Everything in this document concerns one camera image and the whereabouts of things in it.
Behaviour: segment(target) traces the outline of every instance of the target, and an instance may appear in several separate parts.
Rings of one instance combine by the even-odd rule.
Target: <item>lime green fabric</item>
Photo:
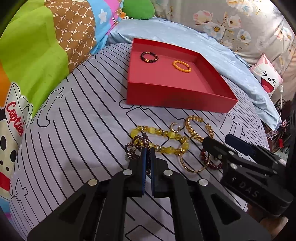
[[[133,19],[150,19],[155,10],[150,0],[124,0],[122,11]]]
[[[0,38],[0,61],[10,82],[32,103],[33,117],[69,74],[68,56],[56,39],[44,0],[28,0],[13,17]]]

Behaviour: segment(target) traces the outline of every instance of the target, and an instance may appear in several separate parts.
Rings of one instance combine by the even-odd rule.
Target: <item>red tray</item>
[[[158,55],[155,63],[140,59],[142,52]],[[145,58],[154,59],[146,54]],[[184,73],[175,60],[191,66]],[[200,54],[189,49],[147,39],[134,39],[128,71],[128,104],[206,110],[227,113],[237,102],[224,79]]]

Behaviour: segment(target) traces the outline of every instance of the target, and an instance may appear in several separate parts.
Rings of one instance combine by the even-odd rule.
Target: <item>white star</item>
[[[107,21],[107,12],[104,12],[103,9],[101,9],[101,13],[99,14],[99,18],[101,19],[100,24]]]

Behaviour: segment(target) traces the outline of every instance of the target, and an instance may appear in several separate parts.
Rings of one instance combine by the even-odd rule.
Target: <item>silver rivet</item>
[[[234,163],[230,163],[230,166],[231,166],[234,170],[237,169],[237,165],[235,165]]]
[[[198,181],[198,183],[199,183],[199,185],[201,185],[201,186],[207,186],[208,184],[209,184],[209,182],[208,182],[208,180],[207,179],[200,179],[199,181]]]
[[[164,170],[164,171],[163,171],[163,174],[164,174],[165,176],[171,176],[171,175],[173,174],[173,171],[170,170],[170,169],[167,169],[167,170]]]
[[[126,175],[126,176],[129,176],[129,175],[133,174],[133,171],[131,169],[126,169],[126,170],[123,171],[123,174]]]
[[[90,179],[90,180],[88,181],[88,184],[89,184],[90,186],[95,186],[95,185],[98,184],[98,181],[97,181],[96,179]]]

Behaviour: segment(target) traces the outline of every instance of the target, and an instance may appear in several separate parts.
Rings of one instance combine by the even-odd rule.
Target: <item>yellow beaded bracelet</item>
[[[157,129],[155,127],[148,127],[148,126],[137,126],[136,129],[133,129],[131,131],[131,138],[134,138],[135,136],[138,135],[139,132],[148,132],[150,134],[157,134],[159,136],[164,136],[164,137],[169,137],[170,139],[175,139],[181,142],[181,147],[175,149],[174,147],[163,147],[159,145],[154,145],[153,143],[149,142],[149,147],[154,147],[156,152],[160,153],[166,153],[166,154],[175,154],[175,155],[180,155],[184,154],[186,150],[189,149],[189,143],[187,142],[187,137],[186,136],[181,136],[180,134],[177,134],[172,131],[164,131],[162,129]],[[135,140],[134,143],[138,144],[140,140]]]
[[[187,70],[187,69],[182,69],[182,68],[180,68],[179,66],[177,66],[176,63],[180,63],[180,64],[185,65],[185,66],[188,68],[188,70]],[[182,72],[185,72],[185,73],[190,73],[190,72],[191,72],[191,67],[190,67],[188,64],[186,64],[185,62],[183,62],[183,61],[175,60],[175,61],[173,62],[173,66],[174,66],[177,70],[180,70],[180,71],[182,71]]]

